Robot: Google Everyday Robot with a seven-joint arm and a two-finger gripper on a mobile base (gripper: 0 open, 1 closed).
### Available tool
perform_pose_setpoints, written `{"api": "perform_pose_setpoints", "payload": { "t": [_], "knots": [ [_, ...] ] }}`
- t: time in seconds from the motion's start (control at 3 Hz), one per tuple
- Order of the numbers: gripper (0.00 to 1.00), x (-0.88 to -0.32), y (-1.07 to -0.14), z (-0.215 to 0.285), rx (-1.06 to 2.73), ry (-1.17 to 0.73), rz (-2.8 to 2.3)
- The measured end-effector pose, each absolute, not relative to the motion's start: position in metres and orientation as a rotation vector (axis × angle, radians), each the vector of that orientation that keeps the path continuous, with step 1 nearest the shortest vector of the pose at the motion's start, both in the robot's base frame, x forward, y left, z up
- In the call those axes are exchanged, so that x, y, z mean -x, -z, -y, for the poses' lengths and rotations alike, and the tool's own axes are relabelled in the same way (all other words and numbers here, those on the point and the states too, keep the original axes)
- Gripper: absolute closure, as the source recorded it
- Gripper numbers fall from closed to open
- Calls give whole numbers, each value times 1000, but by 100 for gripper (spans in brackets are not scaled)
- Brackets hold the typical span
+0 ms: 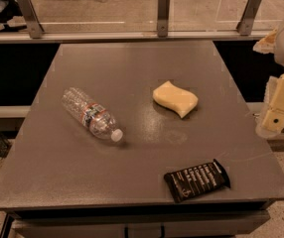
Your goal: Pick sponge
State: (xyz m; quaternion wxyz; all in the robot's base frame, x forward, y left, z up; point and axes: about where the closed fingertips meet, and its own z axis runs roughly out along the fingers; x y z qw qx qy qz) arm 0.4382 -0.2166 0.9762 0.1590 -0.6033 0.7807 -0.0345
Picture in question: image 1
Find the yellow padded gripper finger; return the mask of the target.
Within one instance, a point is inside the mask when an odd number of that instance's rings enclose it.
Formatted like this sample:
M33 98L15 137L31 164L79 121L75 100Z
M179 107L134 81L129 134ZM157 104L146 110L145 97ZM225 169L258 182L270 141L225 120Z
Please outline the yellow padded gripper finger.
M283 129L284 73L279 77L269 77L255 132L259 137L268 139L279 135Z

